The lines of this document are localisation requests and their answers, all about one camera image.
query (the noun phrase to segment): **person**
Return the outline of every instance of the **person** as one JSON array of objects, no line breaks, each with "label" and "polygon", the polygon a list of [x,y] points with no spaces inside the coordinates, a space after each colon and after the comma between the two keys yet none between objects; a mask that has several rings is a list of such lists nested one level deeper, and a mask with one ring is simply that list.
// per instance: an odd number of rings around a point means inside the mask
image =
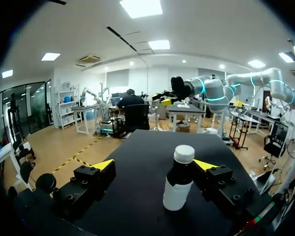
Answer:
[{"label": "person", "polygon": [[133,89],[128,89],[126,94],[127,96],[124,97],[116,106],[115,110],[120,111],[123,108],[130,106],[130,105],[138,105],[138,104],[144,104],[144,100],[134,94]]}]

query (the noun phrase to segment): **computer monitor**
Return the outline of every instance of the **computer monitor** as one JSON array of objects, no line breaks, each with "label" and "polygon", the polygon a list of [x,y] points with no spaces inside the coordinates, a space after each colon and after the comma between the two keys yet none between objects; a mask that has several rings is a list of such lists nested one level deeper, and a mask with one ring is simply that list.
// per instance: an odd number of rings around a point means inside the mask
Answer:
[{"label": "computer monitor", "polygon": [[121,99],[120,99],[120,97],[112,97],[110,99],[110,101],[111,101],[113,107],[115,107],[121,101]]}]

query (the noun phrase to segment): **bottle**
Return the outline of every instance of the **bottle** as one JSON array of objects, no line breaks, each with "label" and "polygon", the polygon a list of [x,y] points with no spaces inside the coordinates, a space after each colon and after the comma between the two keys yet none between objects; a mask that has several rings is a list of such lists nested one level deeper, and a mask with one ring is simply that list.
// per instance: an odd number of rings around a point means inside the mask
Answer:
[{"label": "bottle", "polygon": [[193,184],[189,164],[194,156],[193,147],[188,145],[176,147],[173,167],[166,175],[163,205],[167,210],[180,210],[185,204]]}]

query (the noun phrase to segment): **wooden floor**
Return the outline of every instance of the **wooden floor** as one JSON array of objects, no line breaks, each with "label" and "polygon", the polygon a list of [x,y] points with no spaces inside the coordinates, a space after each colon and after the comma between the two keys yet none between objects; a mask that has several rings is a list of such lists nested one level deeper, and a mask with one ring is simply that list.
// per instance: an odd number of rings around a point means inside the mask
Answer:
[{"label": "wooden floor", "polygon": [[[202,129],[206,127],[211,127],[212,119],[203,118]],[[170,129],[168,125],[168,120],[161,120],[159,126],[162,129]],[[36,167],[31,173],[30,184],[34,186],[35,180],[44,174],[51,173],[63,163],[65,163],[73,155],[77,154],[79,151],[83,150],[89,144],[93,143],[99,136],[92,136],[94,122],[88,122],[90,134],[83,135],[77,134],[74,125],[61,129],[54,129],[53,126],[42,129],[30,136],[28,136],[28,141],[32,146],[37,159],[35,160]],[[151,128],[155,127],[154,123],[150,123]],[[190,122],[190,133],[196,133],[197,124],[192,120]],[[225,122],[225,132],[229,134],[230,122]],[[76,158],[85,161],[90,164],[96,164],[103,161],[108,157],[123,141],[120,139],[113,139],[110,137],[105,137],[98,140],[92,146],[81,152]],[[259,158],[266,156],[267,152],[263,150],[264,147],[264,136],[261,134],[247,135],[245,146],[249,147],[248,150],[240,149],[236,150],[231,148],[233,153],[242,163],[245,170],[250,174],[252,171],[257,175],[264,173],[263,165],[264,162],[259,162]],[[285,154],[278,160],[279,168],[282,167],[283,163],[288,159],[288,154]],[[65,164],[61,169],[54,173],[57,179],[57,187],[63,186],[67,183],[70,177],[73,176],[73,170],[81,165],[80,162],[76,160],[71,160]],[[12,162],[8,158],[5,161],[4,172],[3,172],[3,183],[4,187],[8,189],[15,182],[15,171],[12,166]],[[17,188],[18,191],[24,189],[23,186]]]}]

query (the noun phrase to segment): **ceiling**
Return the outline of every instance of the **ceiling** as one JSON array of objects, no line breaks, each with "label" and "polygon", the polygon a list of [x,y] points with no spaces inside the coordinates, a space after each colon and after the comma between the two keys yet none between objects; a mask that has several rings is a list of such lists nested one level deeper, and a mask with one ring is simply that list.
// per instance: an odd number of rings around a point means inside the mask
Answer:
[{"label": "ceiling", "polygon": [[[130,61],[134,68],[165,64],[217,70],[222,63],[229,73],[244,73],[253,70],[249,61],[259,59],[266,68],[278,67],[285,75],[295,69],[295,62],[287,64],[278,55],[292,50],[287,39],[294,35],[258,0],[161,0],[163,15],[137,19],[129,17],[119,0],[66,2],[45,4],[13,36],[0,72],[13,69],[14,74],[4,80],[75,67],[76,60],[88,53],[103,61],[91,69],[94,73],[106,72],[105,66],[109,71],[130,68]],[[107,27],[137,50],[148,49],[147,41],[162,39],[169,40],[171,49],[138,55]],[[61,55],[56,61],[41,61],[46,52]]]}]

